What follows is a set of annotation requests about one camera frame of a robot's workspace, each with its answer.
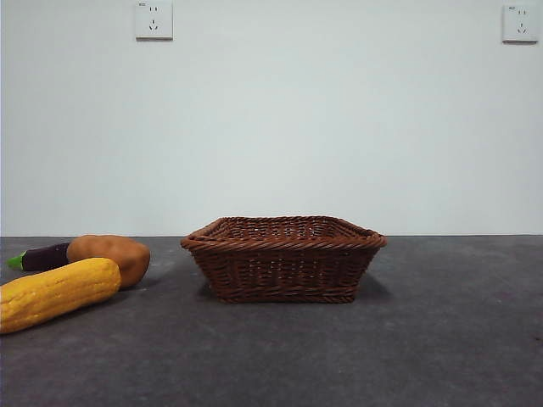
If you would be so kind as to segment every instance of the wall socket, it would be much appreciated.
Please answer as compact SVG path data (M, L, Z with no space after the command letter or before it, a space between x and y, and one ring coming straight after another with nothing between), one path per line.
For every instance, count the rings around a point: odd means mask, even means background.
M139 1L135 10L138 40L173 40L172 1Z
M506 4L503 6L502 41L539 41L541 11L535 4Z

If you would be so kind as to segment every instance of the dark gray surface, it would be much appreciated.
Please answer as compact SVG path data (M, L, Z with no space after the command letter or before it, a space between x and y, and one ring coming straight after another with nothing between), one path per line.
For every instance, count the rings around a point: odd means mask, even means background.
M543 405L543 237L391 237L340 305L221 304L179 238L137 240L137 287L2 337L3 405Z

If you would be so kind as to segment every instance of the toy vegetable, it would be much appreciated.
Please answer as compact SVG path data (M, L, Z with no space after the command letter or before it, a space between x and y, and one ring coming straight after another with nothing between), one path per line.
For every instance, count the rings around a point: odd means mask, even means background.
M20 331L80 307L105 301L120 287L111 259L85 259L0 287L0 333Z
M44 271L94 257L112 259L120 269L120 287L127 288L142 280L150 252L147 246L129 237L85 235L70 243L27 250L9 259L8 265L16 270Z

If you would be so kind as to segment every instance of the wicker basket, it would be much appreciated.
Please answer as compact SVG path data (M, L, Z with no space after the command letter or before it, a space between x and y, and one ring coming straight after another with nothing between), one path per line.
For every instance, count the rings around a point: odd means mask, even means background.
M349 303L386 237L327 216L220 218L181 241L223 302Z

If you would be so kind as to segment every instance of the white wall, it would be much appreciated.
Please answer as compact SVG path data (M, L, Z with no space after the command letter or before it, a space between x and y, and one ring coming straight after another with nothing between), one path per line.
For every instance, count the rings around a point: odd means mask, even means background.
M543 232L543 47L502 1L175 0L173 42L135 2L2 1L4 236Z
M3 55L3 50L2 50L2 44L3 44L3 41L2 41L2 0L0 0L0 78L2 78L2 55ZM0 122L2 121L2 117L3 117L3 110L2 110L2 100L3 100L3 96L0 98L0 112L2 112L2 114L0 114ZM3 180L3 176L2 176L2 168L3 168L3 165L2 165L2 128L3 126L0 125L0 181ZM2 204L3 204L3 197L2 197L2 191L3 191L3 187L0 188L0 236L2 236L2 214L3 214L3 210L2 210Z

